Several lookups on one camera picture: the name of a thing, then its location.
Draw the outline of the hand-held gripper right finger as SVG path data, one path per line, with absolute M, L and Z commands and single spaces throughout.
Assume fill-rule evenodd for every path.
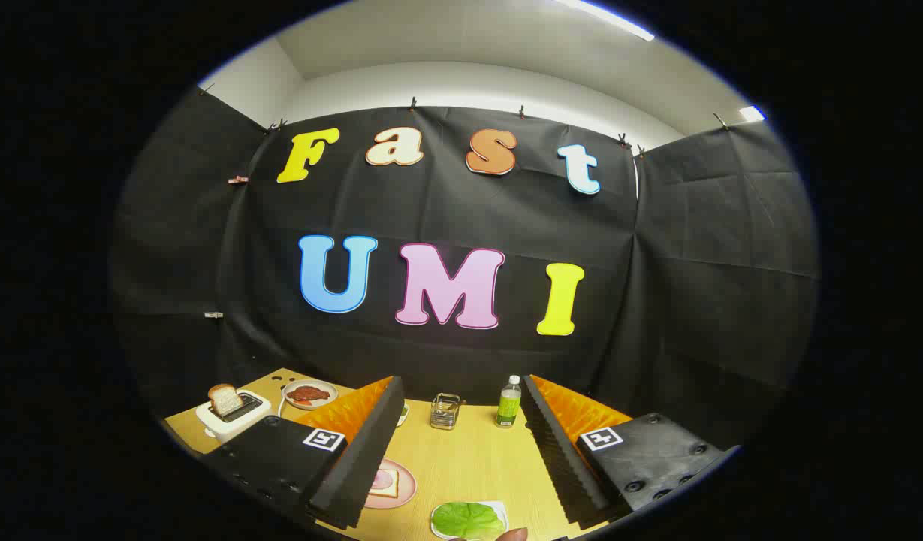
M 520 408 L 568 521 L 595 527 L 646 514 L 733 458 L 661 413 L 632 417 L 540 376 Z

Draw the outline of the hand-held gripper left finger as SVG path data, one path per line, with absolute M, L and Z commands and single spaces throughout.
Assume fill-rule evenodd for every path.
M 268 415 L 201 462 L 263 506 L 301 524 L 357 526 L 404 404 L 389 376 L 297 420 Z

